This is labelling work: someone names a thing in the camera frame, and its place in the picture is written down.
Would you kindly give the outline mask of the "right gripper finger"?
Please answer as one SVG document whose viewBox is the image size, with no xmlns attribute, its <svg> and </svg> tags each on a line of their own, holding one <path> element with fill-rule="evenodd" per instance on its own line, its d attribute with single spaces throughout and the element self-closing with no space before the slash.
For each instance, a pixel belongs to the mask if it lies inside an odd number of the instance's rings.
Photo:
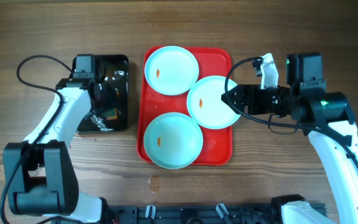
<svg viewBox="0 0 358 224">
<path fill-rule="evenodd" d="M 222 102 L 224 102 L 230 109 L 232 109 L 232 101 L 230 98 L 227 98 L 226 96 L 221 97 Z"/>
<path fill-rule="evenodd" d="M 222 95 L 221 95 L 222 99 L 234 99 L 235 98 L 235 91 L 234 90 L 230 90 L 230 91 L 225 91 Z"/>
</svg>

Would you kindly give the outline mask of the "orange green sponge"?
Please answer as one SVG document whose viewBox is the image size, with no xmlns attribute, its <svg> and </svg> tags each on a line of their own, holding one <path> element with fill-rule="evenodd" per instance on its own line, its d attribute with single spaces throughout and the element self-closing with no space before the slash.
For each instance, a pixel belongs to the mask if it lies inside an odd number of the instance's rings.
<svg viewBox="0 0 358 224">
<path fill-rule="evenodd" d="M 108 110 L 107 112 L 105 112 L 105 115 L 107 120 L 115 120 L 115 119 L 118 119 L 118 111 L 117 109 L 111 109 L 111 110 Z"/>
</svg>

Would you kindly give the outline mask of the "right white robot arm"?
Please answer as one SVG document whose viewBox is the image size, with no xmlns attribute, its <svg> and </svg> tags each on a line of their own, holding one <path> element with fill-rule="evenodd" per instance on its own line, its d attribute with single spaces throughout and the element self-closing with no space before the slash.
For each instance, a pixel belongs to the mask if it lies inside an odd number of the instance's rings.
<svg viewBox="0 0 358 224">
<path fill-rule="evenodd" d="M 358 134 L 347 97 L 328 93 L 321 54 L 289 54 L 287 86 L 277 83 L 271 54 L 249 59 L 259 85 L 224 84 L 222 101 L 236 114 L 268 127 L 302 130 L 318 153 L 343 223 L 358 223 Z"/>
</svg>

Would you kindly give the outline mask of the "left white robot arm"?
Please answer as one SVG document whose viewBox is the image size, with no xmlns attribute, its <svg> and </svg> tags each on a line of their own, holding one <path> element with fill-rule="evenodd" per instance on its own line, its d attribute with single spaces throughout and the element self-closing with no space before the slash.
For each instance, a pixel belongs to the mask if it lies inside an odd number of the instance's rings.
<svg viewBox="0 0 358 224">
<path fill-rule="evenodd" d="M 111 223 L 105 199 L 79 190 L 68 147 L 81 120 L 91 109 L 90 85 L 97 74 L 94 55 L 77 55 L 70 76 L 59 81 L 55 99 L 39 125 L 22 141 L 2 152 L 5 207 L 15 215 L 45 216 L 55 223 Z"/>
</svg>

